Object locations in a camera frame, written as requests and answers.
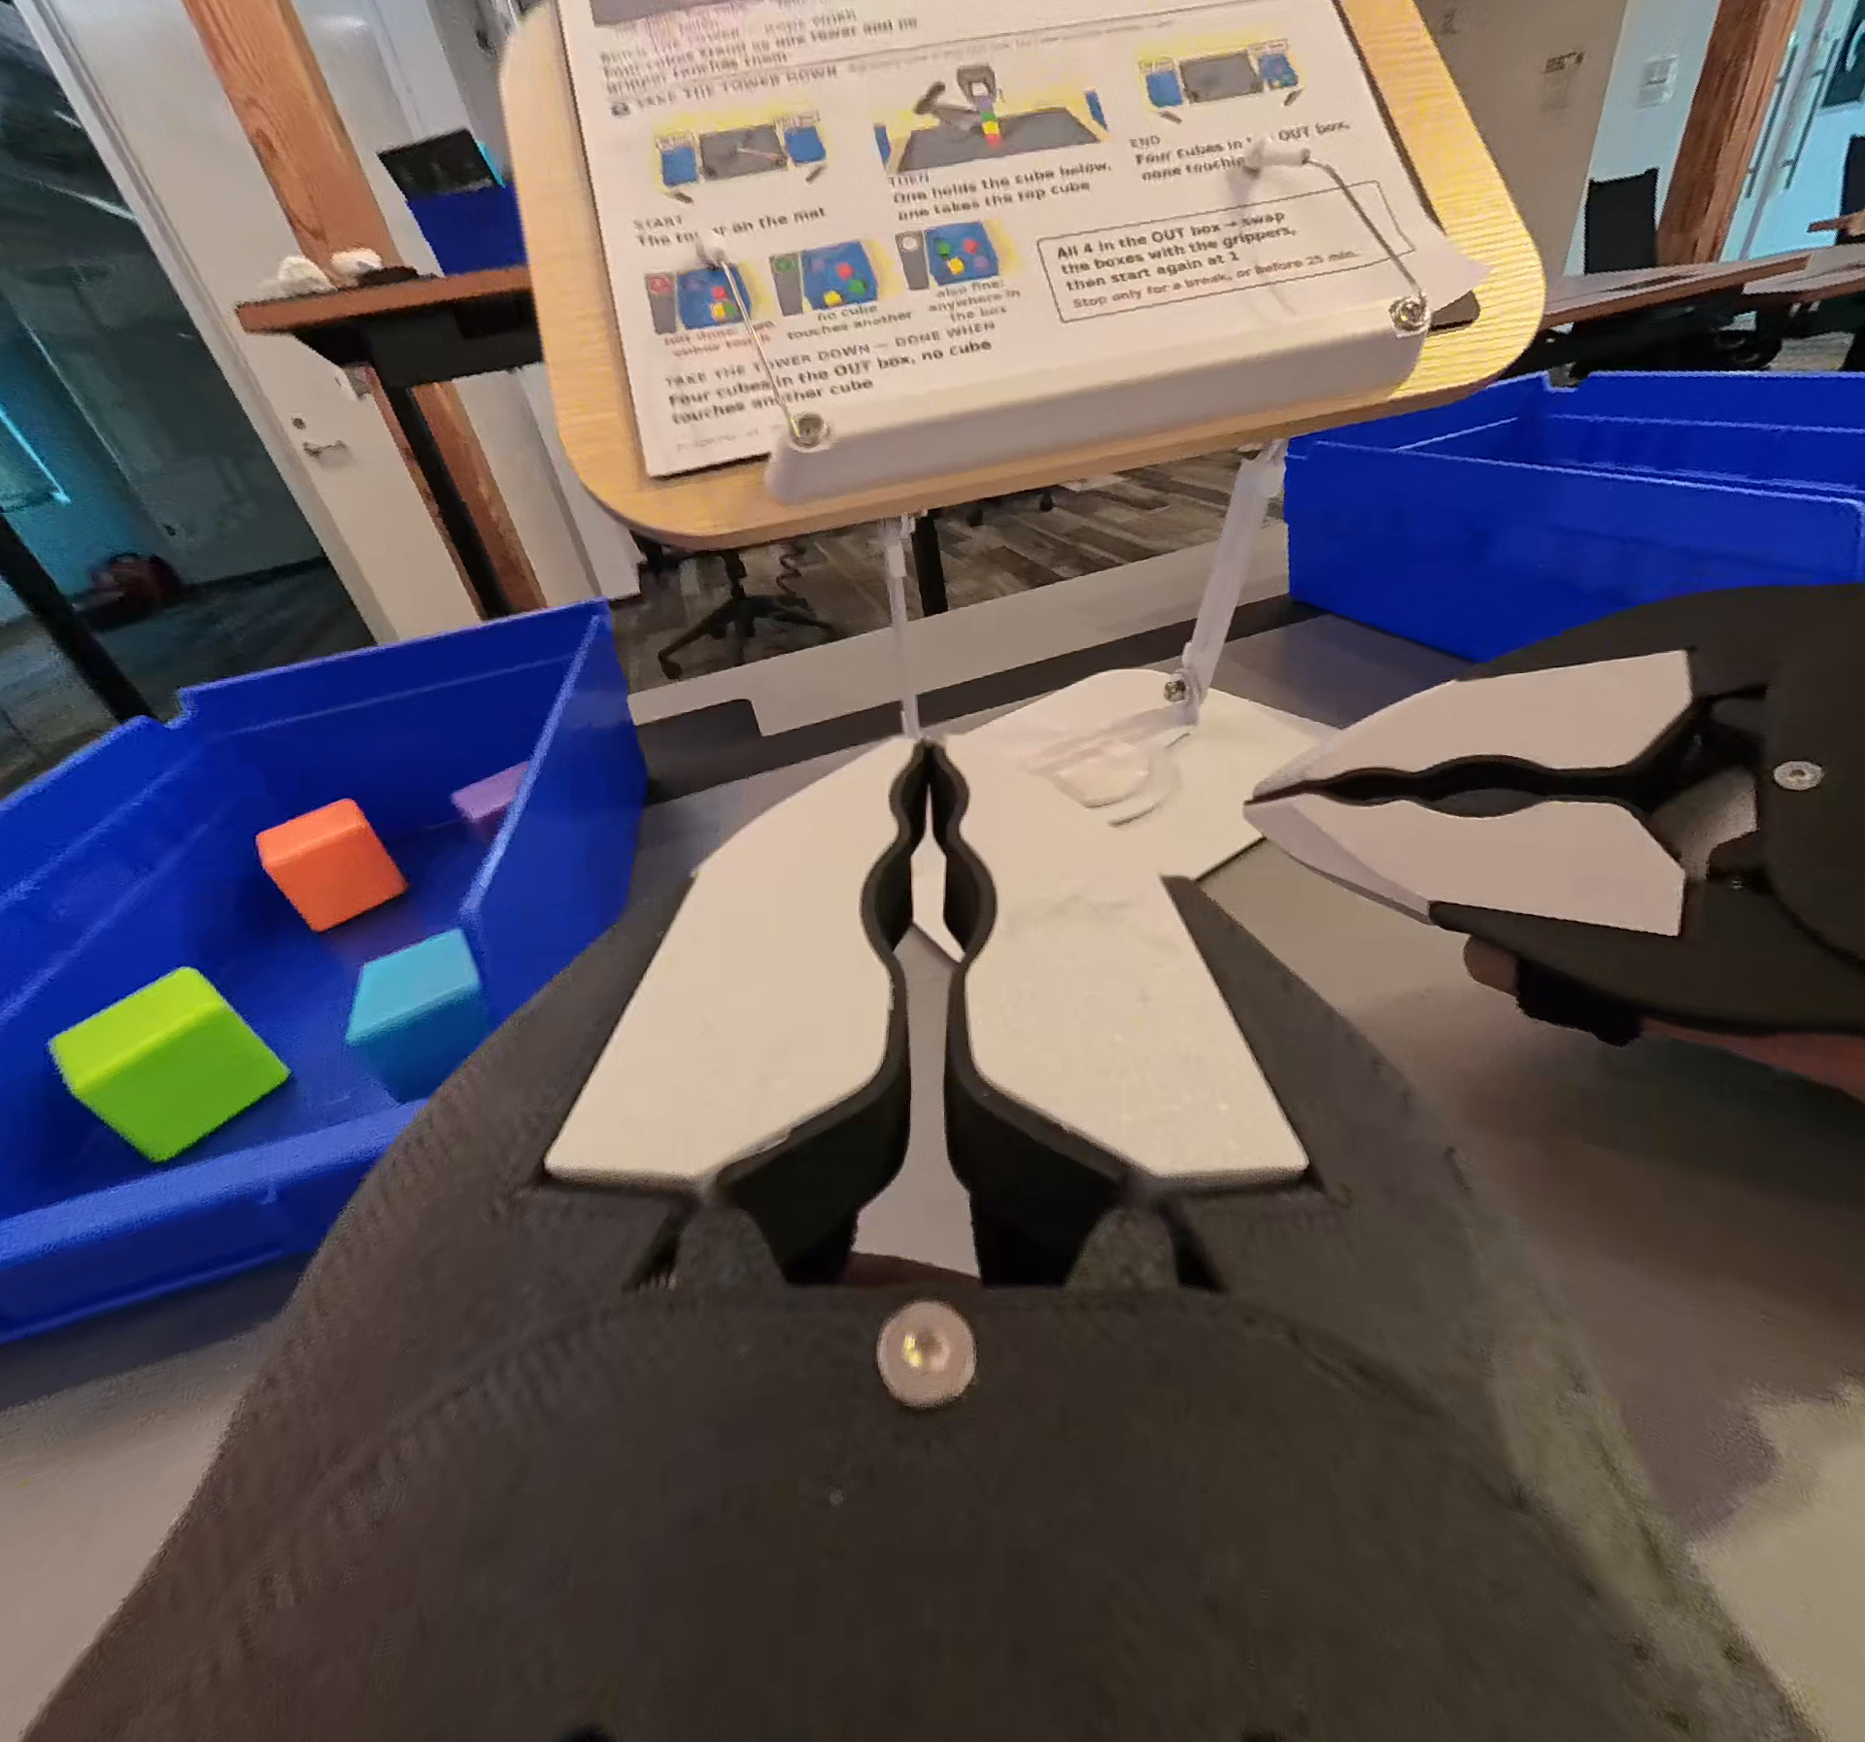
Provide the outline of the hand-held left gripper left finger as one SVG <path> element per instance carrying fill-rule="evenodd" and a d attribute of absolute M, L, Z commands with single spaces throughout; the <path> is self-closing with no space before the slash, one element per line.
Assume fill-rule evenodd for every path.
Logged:
<path fill-rule="evenodd" d="M 778 1264 L 848 1250 L 900 1171 L 929 747 L 892 739 L 782 799 L 692 875 L 543 1169 L 729 1206 Z"/>

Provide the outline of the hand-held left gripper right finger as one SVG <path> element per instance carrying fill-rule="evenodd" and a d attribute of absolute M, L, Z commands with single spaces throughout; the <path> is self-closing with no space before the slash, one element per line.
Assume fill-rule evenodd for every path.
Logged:
<path fill-rule="evenodd" d="M 1166 879 L 1054 784 L 929 751 L 960 945 L 945 1147 L 991 1287 L 1059 1287 L 1120 1212 L 1279 1192 L 1312 1171 Z"/>

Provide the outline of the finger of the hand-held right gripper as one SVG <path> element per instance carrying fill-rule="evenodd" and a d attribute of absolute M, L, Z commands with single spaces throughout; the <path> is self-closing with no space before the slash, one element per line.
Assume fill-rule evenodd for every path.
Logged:
<path fill-rule="evenodd" d="M 1248 801 L 1248 823 L 1302 867 L 1423 922 L 1444 908 L 1650 937 L 1685 930 L 1691 879 L 1629 805 L 1530 797 L 1483 813 L 1432 784 L 1300 788 Z"/>
<path fill-rule="evenodd" d="M 1487 760 L 1555 774 L 1613 770 L 1652 751 L 1695 702 L 1683 650 L 1465 677 L 1339 729 L 1254 795 L 1318 792 L 1372 774 L 1411 780 Z"/>

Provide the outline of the blue plastic bin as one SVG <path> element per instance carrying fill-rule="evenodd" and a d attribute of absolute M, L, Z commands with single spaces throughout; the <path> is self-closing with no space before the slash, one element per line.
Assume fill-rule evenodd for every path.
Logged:
<path fill-rule="evenodd" d="M 1675 597 L 1864 570 L 1864 377 L 1603 374 L 1300 438 L 1289 589 L 1489 659 Z"/>
<path fill-rule="evenodd" d="M 348 1050 L 368 959 L 461 930 L 492 1021 L 624 912 L 648 766 L 605 605 L 187 689 L 5 797 L 3 1340 L 310 1256 L 418 1114 Z M 525 760 L 492 844 L 451 792 Z M 315 935 L 259 830 L 356 799 L 409 895 Z M 292 1079 L 166 1167 L 63 1087 L 49 1040 L 179 967 Z"/>

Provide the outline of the teal cube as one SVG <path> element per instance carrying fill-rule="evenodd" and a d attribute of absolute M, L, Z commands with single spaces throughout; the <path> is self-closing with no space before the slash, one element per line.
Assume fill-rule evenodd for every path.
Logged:
<path fill-rule="evenodd" d="M 345 1044 L 399 1105 L 430 1099 L 494 1033 L 475 951 L 447 930 L 368 963 Z"/>

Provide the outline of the purple cube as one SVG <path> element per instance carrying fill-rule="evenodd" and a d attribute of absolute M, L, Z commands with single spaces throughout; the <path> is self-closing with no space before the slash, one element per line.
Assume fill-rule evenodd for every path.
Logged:
<path fill-rule="evenodd" d="M 492 844 L 523 792 L 531 766 L 521 760 L 449 794 L 455 821 L 481 844 Z"/>

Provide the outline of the orange cube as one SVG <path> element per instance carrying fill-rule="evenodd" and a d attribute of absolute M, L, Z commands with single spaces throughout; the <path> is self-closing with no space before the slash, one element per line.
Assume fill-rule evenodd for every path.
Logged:
<path fill-rule="evenodd" d="M 329 934 L 409 893 L 405 871 L 352 797 L 255 836 L 259 865 L 313 934 Z"/>

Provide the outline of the green cube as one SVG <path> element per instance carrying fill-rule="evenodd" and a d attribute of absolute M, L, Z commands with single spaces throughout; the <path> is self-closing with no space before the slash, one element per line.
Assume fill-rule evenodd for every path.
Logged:
<path fill-rule="evenodd" d="M 61 1031 L 49 1054 L 71 1097 L 158 1167 L 292 1079 L 286 1062 L 195 967 Z"/>

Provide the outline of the grey desk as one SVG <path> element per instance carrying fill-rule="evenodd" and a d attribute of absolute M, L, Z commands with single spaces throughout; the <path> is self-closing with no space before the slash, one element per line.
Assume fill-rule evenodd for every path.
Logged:
<path fill-rule="evenodd" d="M 1530 1025 L 1446 934 L 1263 846 L 1205 881 L 1429 1101 L 1522 1225 L 1654 1490 L 1825 1738 L 1862 1738 L 1862 1107 Z M 5 1350 L 5 1738 L 218 1453 L 302 1264 Z"/>

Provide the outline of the person's right hand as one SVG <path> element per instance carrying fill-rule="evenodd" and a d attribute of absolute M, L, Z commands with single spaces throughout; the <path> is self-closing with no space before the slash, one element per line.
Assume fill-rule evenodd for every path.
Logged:
<path fill-rule="evenodd" d="M 1520 963 L 1504 951 L 1469 937 L 1462 961 L 1467 974 L 1493 990 L 1516 994 Z M 1722 1050 L 1767 1070 L 1831 1087 L 1864 1105 L 1864 1038 L 1856 1035 L 1737 1035 L 1691 1031 L 1658 1019 L 1642 1021 L 1642 1037 Z"/>

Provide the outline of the black wheeled office chair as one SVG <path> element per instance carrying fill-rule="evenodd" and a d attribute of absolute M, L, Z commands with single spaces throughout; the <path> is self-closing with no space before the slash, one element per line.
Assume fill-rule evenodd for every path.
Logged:
<path fill-rule="evenodd" d="M 683 655 L 702 640 L 723 642 L 731 655 L 729 665 L 743 665 L 762 624 L 799 628 L 824 636 L 828 642 L 844 638 L 844 630 L 822 617 L 817 607 L 797 591 L 797 578 L 803 570 L 803 541 L 784 539 L 772 549 L 776 552 L 780 585 L 772 593 L 756 593 L 749 587 L 745 550 L 727 549 L 714 552 L 723 570 L 727 585 L 725 597 L 681 636 L 675 636 L 657 650 L 657 663 L 667 681 L 684 677 Z"/>

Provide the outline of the dark long table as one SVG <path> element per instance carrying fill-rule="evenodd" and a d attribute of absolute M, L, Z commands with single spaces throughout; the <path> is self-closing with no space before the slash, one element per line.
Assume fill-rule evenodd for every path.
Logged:
<path fill-rule="evenodd" d="M 1757 372 L 1790 341 L 1862 331 L 1860 241 L 1594 272 L 1549 284 L 1543 325 L 1510 372 Z"/>

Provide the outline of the instruction board on stand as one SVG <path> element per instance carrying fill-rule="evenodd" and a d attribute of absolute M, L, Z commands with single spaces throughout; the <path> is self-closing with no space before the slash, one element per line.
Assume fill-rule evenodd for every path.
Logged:
<path fill-rule="evenodd" d="M 1473 294 L 1430 319 L 1409 377 L 1355 401 L 1131 430 L 805 504 L 774 494 L 776 455 L 683 475 L 646 469 L 558 8 L 541 4 L 508 41 L 500 94 L 550 395 L 578 479 L 636 535 L 684 549 L 741 549 L 877 521 L 900 591 L 908 531 L 935 514 L 1017 488 L 1240 449 L 1199 617 L 1170 671 L 1069 685 L 1056 702 L 1017 708 L 1007 729 L 986 735 L 988 751 L 1054 784 L 1160 873 L 1197 879 L 1223 867 L 1256 842 L 1246 797 L 1300 749 L 1293 724 L 1271 710 L 1211 702 L 1289 442 L 1479 389 L 1500 376 L 1543 311 L 1535 245 L 1415 0 L 1339 4 L 1427 202 L 1458 249 L 1487 267 Z"/>

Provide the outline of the wooden pillar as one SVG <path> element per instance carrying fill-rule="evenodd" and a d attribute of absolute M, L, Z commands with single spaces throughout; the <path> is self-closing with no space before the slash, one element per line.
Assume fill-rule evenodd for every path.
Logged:
<path fill-rule="evenodd" d="M 1720 261 L 1805 0 L 1718 0 L 1658 222 L 1662 265 Z"/>
<path fill-rule="evenodd" d="M 298 249 L 331 267 L 374 247 L 405 259 L 292 0 L 181 0 Z M 366 376 L 486 619 L 549 605 L 461 399 Z"/>

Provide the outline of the red bag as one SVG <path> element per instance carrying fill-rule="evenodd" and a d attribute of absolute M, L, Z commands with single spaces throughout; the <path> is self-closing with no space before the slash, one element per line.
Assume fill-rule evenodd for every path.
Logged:
<path fill-rule="evenodd" d="M 94 566 L 74 605 L 94 632 L 109 632 L 150 620 L 187 593 L 187 580 L 164 556 L 119 552 Z"/>

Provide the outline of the printed instruction sheet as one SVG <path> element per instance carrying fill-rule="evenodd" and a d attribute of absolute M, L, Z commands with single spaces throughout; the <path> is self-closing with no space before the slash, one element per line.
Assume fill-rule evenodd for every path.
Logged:
<path fill-rule="evenodd" d="M 1382 395 L 1487 267 L 1339 0 L 556 0 L 651 475 Z"/>

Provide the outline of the white door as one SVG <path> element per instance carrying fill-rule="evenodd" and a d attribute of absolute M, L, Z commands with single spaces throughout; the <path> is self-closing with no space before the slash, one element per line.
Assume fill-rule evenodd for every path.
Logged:
<path fill-rule="evenodd" d="M 469 626 L 374 391 L 240 325 L 300 243 L 201 41 L 181 0 L 5 0 L 5 304 L 106 461 L 28 539 L 80 576 L 313 574 L 381 642 Z"/>

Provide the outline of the brown table black legs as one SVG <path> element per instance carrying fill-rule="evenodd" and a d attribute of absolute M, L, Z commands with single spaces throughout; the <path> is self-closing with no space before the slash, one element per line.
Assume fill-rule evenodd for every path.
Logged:
<path fill-rule="evenodd" d="M 424 403 L 426 389 L 515 374 L 545 360 L 525 265 L 438 276 L 383 267 L 350 288 L 245 302 L 236 315 L 247 335 L 290 337 L 362 381 L 481 619 L 549 605 L 461 405 L 449 397 L 434 416 Z"/>

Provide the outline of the small blue storage bin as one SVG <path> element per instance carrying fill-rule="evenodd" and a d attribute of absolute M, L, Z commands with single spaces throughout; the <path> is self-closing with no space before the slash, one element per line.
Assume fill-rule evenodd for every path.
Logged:
<path fill-rule="evenodd" d="M 411 193 L 407 206 L 447 276 L 525 267 L 517 193 L 492 181 L 475 189 Z"/>

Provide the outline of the black monitor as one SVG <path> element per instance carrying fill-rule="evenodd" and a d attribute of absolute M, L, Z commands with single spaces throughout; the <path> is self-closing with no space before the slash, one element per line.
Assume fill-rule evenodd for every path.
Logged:
<path fill-rule="evenodd" d="M 506 187 L 500 166 L 465 127 L 385 146 L 378 158 L 409 202 Z"/>

